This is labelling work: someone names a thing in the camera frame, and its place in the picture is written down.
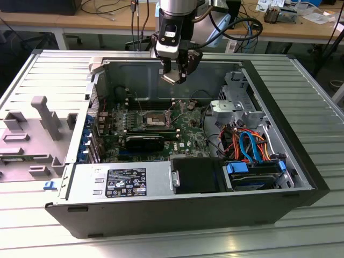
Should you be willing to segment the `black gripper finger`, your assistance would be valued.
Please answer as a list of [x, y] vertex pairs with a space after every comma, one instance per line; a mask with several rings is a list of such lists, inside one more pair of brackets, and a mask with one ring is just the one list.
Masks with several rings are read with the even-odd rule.
[[159, 53], [157, 52], [157, 49], [156, 49], [157, 43], [159, 42], [158, 31], [154, 32], [150, 36], [150, 41], [152, 43], [152, 50], [151, 50], [151, 52], [155, 54], [156, 58], [160, 59], [162, 65], [163, 65], [163, 73], [169, 73], [171, 71], [171, 59], [163, 57], [163, 56], [160, 56]]
[[192, 41], [182, 40], [177, 57], [178, 67], [178, 81], [177, 84], [182, 84], [186, 81], [187, 76], [193, 73], [198, 67], [203, 53], [197, 48], [198, 45]]

